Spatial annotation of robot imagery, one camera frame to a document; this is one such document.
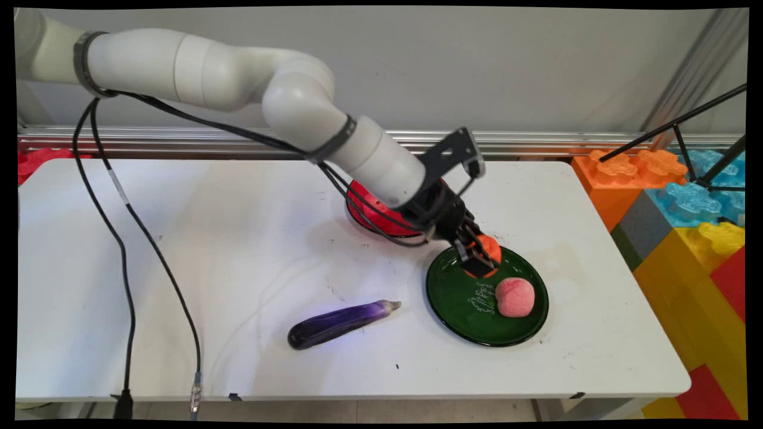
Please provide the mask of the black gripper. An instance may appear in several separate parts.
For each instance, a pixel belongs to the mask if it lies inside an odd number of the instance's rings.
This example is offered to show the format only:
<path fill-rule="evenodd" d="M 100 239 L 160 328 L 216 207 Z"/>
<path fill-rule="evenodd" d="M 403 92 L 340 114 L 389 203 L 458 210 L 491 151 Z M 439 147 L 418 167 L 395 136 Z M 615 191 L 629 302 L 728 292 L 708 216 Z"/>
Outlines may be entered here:
<path fill-rule="evenodd" d="M 397 212 L 411 230 L 453 243 L 466 274 L 491 276 L 498 272 L 502 261 L 499 242 L 477 227 L 463 199 L 442 178 L 398 207 Z"/>

